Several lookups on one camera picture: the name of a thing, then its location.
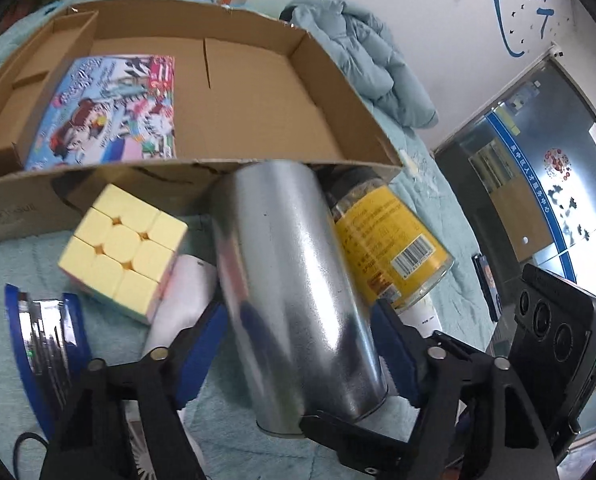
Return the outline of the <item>silver metal can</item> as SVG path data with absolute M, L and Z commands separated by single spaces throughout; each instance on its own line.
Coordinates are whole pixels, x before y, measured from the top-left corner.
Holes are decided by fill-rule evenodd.
M 258 426 L 298 437 L 306 414 L 356 422 L 387 396 L 368 322 L 316 174 L 269 160 L 210 195 L 217 270 Z

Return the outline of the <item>brown cardboard box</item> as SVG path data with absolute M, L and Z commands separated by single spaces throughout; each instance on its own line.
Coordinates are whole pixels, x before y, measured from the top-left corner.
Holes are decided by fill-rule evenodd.
M 175 59 L 173 162 L 25 171 L 42 107 L 85 54 Z M 221 174 L 264 159 L 401 166 L 383 128 L 305 30 L 183 0 L 100 0 L 55 14 L 0 66 L 0 240 L 72 228 L 107 183 L 185 214 Z

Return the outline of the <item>colourful children's book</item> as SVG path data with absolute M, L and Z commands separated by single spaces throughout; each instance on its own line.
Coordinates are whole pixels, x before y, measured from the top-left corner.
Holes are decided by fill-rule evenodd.
M 175 157 L 169 55 L 77 58 L 39 124 L 25 170 Z

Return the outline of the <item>glass door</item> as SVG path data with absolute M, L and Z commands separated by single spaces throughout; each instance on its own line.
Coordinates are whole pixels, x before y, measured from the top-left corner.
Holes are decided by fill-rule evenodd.
M 596 114 L 543 61 L 441 148 L 437 162 L 476 233 L 509 347 L 528 264 L 596 296 Z

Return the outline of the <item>light blue padded jacket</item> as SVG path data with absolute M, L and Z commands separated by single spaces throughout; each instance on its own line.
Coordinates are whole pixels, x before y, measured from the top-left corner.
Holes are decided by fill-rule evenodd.
M 279 18 L 306 30 L 354 90 L 403 127 L 428 129 L 438 111 L 389 27 L 349 0 L 291 0 Z

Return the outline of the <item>yellow label jar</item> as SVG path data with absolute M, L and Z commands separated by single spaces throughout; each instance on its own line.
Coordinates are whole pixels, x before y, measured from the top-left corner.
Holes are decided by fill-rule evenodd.
M 404 311 L 423 299 L 454 258 L 369 167 L 319 170 L 335 230 L 365 301 Z

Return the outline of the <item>pastel rubik's cube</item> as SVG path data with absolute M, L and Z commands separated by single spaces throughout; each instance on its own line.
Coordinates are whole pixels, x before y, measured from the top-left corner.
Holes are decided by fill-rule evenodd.
M 95 298 L 149 325 L 187 224 L 108 184 L 68 240 L 58 267 Z

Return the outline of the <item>white handheld fan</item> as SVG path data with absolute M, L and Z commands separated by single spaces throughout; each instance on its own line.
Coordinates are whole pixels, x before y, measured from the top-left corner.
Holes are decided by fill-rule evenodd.
M 143 347 L 146 356 L 157 347 L 169 347 L 181 330 L 194 326 L 217 288 L 217 269 L 195 256 L 176 258 Z M 155 479 L 138 402 L 124 403 L 133 460 L 140 479 Z

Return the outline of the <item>blue stapler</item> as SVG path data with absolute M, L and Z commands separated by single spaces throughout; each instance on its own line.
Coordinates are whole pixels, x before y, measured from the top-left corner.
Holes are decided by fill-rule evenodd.
M 7 284 L 4 304 L 22 386 L 39 427 L 51 439 L 72 385 L 92 359 L 80 298 L 65 292 L 34 300 Z

